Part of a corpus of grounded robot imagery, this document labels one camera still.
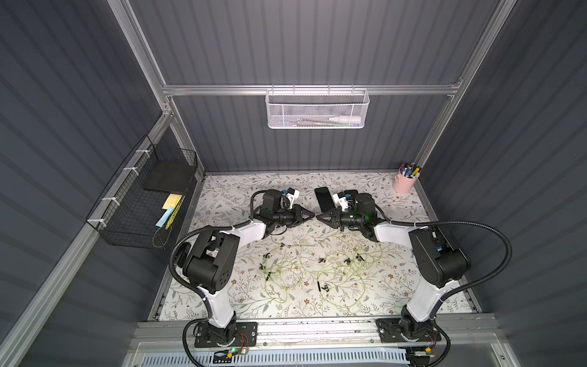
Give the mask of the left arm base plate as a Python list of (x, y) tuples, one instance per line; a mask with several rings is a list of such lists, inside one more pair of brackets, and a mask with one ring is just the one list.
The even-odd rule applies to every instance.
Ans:
[(258, 336), (258, 323), (235, 322), (225, 329), (211, 326), (208, 322), (197, 324), (194, 330), (197, 348), (213, 347), (255, 347)]

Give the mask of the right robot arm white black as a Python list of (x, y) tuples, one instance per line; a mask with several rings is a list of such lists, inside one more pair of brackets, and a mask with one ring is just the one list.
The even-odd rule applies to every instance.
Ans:
[[(509, 238), (491, 226), (464, 220), (432, 222), (402, 222), (391, 220), (370, 194), (351, 196), (345, 204), (321, 213), (317, 219), (333, 229), (360, 232), (365, 238), (379, 243), (407, 246), (417, 263), (420, 281), (417, 290), (403, 306), (397, 328), (408, 339), (417, 339), (434, 325), (437, 311), (453, 295), (495, 278), (509, 265), (513, 249)], [(487, 275), (464, 285), (460, 279), (472, 263), (460, 248), (450, 226), (473, 226), (496, 235), (505, 247), (504, 259)]]

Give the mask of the green wired earphones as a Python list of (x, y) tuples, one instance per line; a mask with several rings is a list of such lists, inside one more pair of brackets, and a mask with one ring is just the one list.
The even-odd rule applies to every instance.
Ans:
[(336, 309), (350, 311), (375, 288), (375, 278), (387, 246), (365, 239), (360, 232), (335, 231), (319, 242), (324, 246), (317, 256), (316, 285), (319, 298)]
[(273, 302), (285, 304), (296, 301), (296, 293), (311, 285), (307, 263), (315, 256), (318, 241), (316, 231), (309, 225), (279, 229), (261, 256), (260, 270), (264, 277), (263, 291)]

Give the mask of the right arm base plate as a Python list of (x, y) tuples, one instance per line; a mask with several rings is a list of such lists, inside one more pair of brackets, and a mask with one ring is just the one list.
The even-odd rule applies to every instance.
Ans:
[(431, 321), (417, 322), (409, 317), (390, 317), (377, 319), (375, 325), (382, 343), (435, 343), (443, 339)]

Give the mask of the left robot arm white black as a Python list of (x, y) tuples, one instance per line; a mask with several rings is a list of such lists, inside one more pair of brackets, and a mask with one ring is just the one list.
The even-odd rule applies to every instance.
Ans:
[(168, 262), (173, 279), (203, 300), (207, 321), (217, 330), (235, 323), (235, 311), (225, 287), (229, 283), (238, 250), (313, 219), (315, 214), (295, 202), (300, 192), (288, 188), (256, 191), (249, 201), (249, 218), (234, 226), (204, 226), (181, 237)]

